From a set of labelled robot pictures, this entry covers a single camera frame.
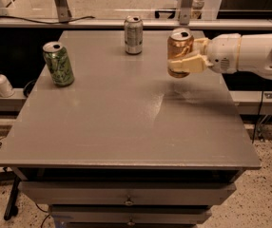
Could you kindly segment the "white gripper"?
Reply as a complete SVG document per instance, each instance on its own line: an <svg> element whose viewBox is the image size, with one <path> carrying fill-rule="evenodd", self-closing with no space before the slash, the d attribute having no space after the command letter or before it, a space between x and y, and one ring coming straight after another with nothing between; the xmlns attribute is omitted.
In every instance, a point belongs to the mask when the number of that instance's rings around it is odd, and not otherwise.
<svg viewBox="0 0 272 228"><path fill-rule="evenodd" d="M216 73L233 74L237 71L241 39L238 33L221 34L212 40L195 39L191 57L169 60L168 68L177 73L202 73L209 67Z"/></svg>

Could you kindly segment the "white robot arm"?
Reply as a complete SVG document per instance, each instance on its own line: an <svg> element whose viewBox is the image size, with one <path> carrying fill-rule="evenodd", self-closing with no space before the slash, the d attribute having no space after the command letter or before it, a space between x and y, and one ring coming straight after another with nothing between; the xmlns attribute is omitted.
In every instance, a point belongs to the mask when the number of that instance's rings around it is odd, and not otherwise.
<svg viewBox="0 0 272 228"><path fill-rule="evenodd" d="M188 28L173 29L167 39L168 73L183 78L207 68L220 74L252 72L272 80L272 33L195 39Z"/></svg>

